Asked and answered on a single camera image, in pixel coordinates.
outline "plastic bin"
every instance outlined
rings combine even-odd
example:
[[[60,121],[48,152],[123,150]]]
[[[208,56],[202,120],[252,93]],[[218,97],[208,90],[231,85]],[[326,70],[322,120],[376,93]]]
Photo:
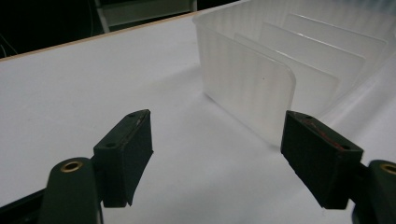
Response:
[[[288,109],[331,123],[395,52],[395,8],[251,0],[197,15],[205,93],[277,146]]]

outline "table surface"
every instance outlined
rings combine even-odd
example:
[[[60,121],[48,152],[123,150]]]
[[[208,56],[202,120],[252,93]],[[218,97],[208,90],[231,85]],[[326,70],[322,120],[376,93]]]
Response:
[[[334,129],[396,161],[396,57]],[[203,93],[191,15],[0,62],[0,205],[46,186],[126,114],[150,109],[154,154],[105,223],[350,223],[319,207],[279,148]]]

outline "white table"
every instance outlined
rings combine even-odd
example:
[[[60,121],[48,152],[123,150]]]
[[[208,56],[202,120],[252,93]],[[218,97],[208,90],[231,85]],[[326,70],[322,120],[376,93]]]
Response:
[[[396,161],[396,58],[336,131],[363,163]],[[327,211],[267,145],[202,91],[191,16],[0,62],[0,205],[46,186],[50,169],[148,108],[154,154],[132,207],[105,223],[350,223]]]

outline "translucent plastic container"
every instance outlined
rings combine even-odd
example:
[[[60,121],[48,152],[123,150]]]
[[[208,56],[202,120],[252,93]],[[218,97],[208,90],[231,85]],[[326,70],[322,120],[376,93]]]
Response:
[[[395,8],[251,0],[200,14],[193,20],[205,92],[277,146],[288,109],[331,123],[395,52]]]

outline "dish rack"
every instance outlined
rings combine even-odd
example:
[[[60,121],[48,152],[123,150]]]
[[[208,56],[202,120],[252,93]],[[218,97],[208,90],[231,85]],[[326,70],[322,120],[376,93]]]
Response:
[[[396,1],[251,0],[196,25],[205,93],[279,146],[286,110],[331,122],[396,50]]]

